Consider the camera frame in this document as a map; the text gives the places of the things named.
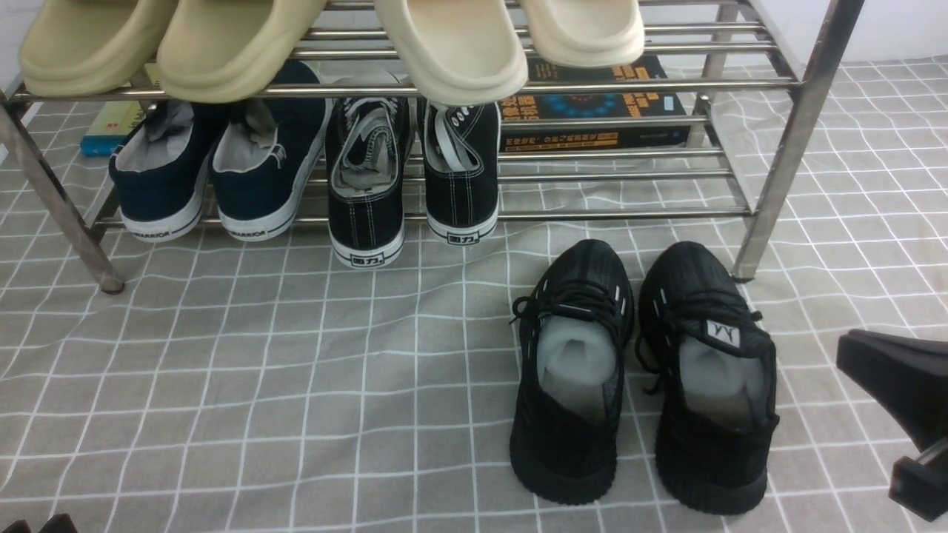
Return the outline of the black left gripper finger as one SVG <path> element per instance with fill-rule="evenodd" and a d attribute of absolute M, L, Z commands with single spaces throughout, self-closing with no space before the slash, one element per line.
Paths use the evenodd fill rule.
<path fill-rule="evenodd" d="M 3 533 L 31 533 L 33 530 L 25 519 L 14 520 L 4 527 Z M 38 533 L 77 533 L 78 529 L 68 513 L 55 514 L 37 530 Z"/>

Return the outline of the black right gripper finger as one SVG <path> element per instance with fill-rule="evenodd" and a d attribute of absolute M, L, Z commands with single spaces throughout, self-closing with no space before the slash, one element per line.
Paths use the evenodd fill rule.
<path fill-rule="evenodd" d="M 947 343 L 853 329 L 836 366 L 896 420 L 920 451 L 946 438 Z"/>

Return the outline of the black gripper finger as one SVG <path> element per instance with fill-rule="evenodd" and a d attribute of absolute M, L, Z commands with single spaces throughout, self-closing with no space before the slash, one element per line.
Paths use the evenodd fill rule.
<path fill-rule="evenodd" d="M 947 439 L 928 446 L 918 457 L 894 462 L 888 497 L 908 512 L 935 522 L 947 512 Z"/>

